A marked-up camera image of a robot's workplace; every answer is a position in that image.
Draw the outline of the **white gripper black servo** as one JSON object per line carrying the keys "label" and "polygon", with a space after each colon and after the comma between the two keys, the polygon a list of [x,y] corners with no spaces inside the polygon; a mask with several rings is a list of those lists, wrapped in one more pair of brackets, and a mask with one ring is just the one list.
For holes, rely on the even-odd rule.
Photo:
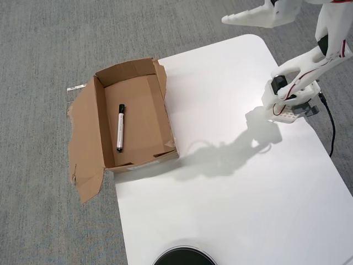
{"label": "white gripper black servo", "polygon": [[293,22],[301,9],[301,1],[265,1],[265,5],[237,14],[226,15],[223,23],[247,27],[274,28]]}

